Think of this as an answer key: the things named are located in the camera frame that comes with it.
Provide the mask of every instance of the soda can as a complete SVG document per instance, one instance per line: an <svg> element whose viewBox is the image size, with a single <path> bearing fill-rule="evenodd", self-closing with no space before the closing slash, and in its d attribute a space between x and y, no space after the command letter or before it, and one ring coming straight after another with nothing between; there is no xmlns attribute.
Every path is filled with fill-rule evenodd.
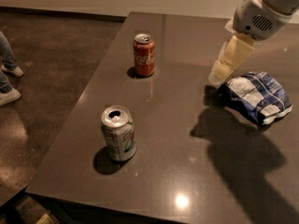
<svg viewBox="0 0 299 224"><path fill-rule="evenodd" d="M128 109L113 105L102 114L101 130L109 157L114 161L127 161L136 151L134 122Z"/></svg>
<svg viewBox="0 0 299 224"><path fill-rule="evenodd" d="M142 77L149 77L154 72L155 42L148 34L139 34L135 36L133 42L135 72Z"/></svg>

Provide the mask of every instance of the floor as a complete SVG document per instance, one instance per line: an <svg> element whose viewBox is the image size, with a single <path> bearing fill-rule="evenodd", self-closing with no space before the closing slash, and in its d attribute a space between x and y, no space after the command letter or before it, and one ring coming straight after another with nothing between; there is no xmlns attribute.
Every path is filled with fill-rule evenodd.
<svg viewBox="0 0 299 224"><path fill-rule="evenodd" d="M8 76L22 98L0 107L0 207L33 177L120 28L121 20L0 12L25 74ZM15 209L30 224L46 212L26 195Z"/></svg>

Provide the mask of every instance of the jeans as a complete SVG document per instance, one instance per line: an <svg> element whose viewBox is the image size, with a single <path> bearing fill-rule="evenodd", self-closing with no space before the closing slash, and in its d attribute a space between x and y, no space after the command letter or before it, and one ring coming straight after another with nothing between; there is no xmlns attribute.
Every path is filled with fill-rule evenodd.
<svg viewBox="0 0 299 224"><path fill-rule="evenodd" d="M15 69L18 65L12 49L4 36L0 31L0 55L2 56L2 63L4 67L8 70ZM12 85L9 83L8 78L3 74L0 69L0 92L10 92L12 90Z"/></svg>

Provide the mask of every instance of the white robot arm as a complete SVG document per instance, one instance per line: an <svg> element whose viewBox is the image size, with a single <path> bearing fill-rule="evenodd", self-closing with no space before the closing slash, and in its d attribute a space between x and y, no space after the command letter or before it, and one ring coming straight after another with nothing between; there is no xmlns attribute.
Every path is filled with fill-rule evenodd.
<svg viewBox="0 0 299 224"><path fill-rule="evenodd" d="M254 51L254 42L269 38L287 24L299 0L242 0L230 21L233 37L224 44L209 81L216 87Z"/></svg>

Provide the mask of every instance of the can top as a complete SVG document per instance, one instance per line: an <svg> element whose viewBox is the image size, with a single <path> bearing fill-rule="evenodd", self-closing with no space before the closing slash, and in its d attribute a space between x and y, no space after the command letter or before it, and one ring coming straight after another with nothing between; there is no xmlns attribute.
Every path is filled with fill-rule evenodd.
<svg viewBox="0 0 299 224"><path fill-rule="evenodd" d="M141 44L147 44L152 41L152 38L148 34L138 34L135 36L135 41Z"/></svg>
<svg viewBox="0 0 299 224"><path fill-rule="evenodd" d="M130 117L128 109L120 105L113 105L104 110L102 122L109 128L120 128L129 121Z"/></svg>

